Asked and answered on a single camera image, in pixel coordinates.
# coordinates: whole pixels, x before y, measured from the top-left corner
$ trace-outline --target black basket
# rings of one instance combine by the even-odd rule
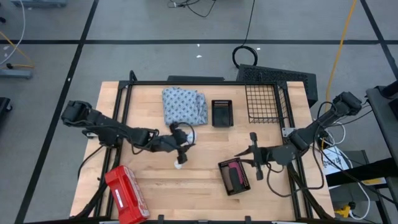
[[[229,164],[231,164],[233,162],[237,162],[238,166],[240,168],[240,172],[241,172],[242,179],[243,179],[243,182],[241,184],[241,190],[229,190],[227,185],[226,185],[226,179],[225,179],[226,177],[223,175],[222,168],[228,167]],[[226,190],[226,193],[228,194],[228,196],[234,195],[234,194],[238,194],[238,193],[241,193],[241,192],[245,192],[247,190],[250,190],[249,180],[248,180],[248,177],[246,176],[246,173],[245,173],[245,171],[243,169],[243,165],[242,165],[242,162],[241,162],[240,158],[234,158],[234,159],[230,159],[230,160],[227,160],[227,161],[224,161],[224,162],[219,162],[218,163],[218,167],[220,168],[221,176],[223,178],[225,190]]]
[[[232,100],[211,101],[211,125],[216,128],[234,126]]]

